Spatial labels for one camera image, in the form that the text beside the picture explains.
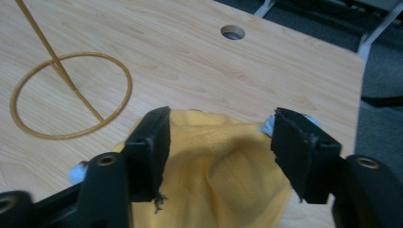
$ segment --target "gray carpet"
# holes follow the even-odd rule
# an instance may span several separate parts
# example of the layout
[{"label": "gray carpet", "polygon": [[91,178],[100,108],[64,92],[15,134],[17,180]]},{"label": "gray carpet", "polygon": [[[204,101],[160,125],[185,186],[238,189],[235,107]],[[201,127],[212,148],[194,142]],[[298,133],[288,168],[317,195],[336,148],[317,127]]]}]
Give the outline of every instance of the gray carpet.
[{"label": "gray carpet", "polygon": [[[218,2],[254,13],[263,1]],[[356,51],[361,35],[381,21],[377,14],[338,5],[318,7],[312,2],[278,0],[264,18],[352,51]],[[373,44],[364,73],[362,95],[403,96],[402,57],[403,26],[392,24]],[[355,152],[384,162],[403,182],[403,107],[375,108],[361,102]]]}]

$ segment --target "table hole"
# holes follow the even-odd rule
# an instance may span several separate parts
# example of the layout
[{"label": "table hole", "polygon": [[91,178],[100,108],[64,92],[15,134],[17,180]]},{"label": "table hole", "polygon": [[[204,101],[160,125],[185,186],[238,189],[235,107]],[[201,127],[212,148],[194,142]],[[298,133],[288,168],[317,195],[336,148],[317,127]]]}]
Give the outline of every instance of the table hole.
[{"label": "table hole", "polygon": [[221,28],[221,34],[229,40],[241,40],[245,37],[245,31],[234,25],[228,25]]}]

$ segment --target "yellow fabric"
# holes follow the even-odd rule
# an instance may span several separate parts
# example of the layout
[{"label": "yellow fabric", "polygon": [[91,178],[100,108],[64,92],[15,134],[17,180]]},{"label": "yellow fabric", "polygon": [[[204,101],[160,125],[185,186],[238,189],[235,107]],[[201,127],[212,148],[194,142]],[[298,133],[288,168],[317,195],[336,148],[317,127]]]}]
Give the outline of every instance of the yellow fabric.
[{"label": "yellow fabric", "polygon": [[[166,200],[133,203],[135,227],[276,227],[291,185],[261,123],[172,110],[171,147],[160,188]],[[121,151],[123,144],[115,146]]]}]

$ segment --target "wood grain surface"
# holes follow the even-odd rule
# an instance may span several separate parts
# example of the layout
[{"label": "wood grain surface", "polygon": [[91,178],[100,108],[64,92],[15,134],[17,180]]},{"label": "wood grain surface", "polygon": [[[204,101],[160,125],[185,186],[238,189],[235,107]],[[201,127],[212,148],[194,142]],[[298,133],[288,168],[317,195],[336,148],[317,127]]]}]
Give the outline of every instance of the wood grain surface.
[{"label": "wood grain surface", "polygon": [[[14,1],[0,1],[0,191],[22,189],[35,201],[69,186],[68,170],[122,141],[147,111],[169,105],[262,122],[278,106],[318,119],[352,154],[363,65],[352,52],[209,0],[26,0],[58,55],[102,52],[130,70],[133,93],[112,123],[65,141],[34,138],[10,116],[22,77],[50,59]],[[231,41],[221,28],[245,31]],[[75,85],[106,117],[122,101],[126,79],[113,63],[63,61]],[[97,119],[51,67],[18,100],[22,120],[43,133],[83,130]],[[280,227],[333,227],[329,206],[293,196]]]}]

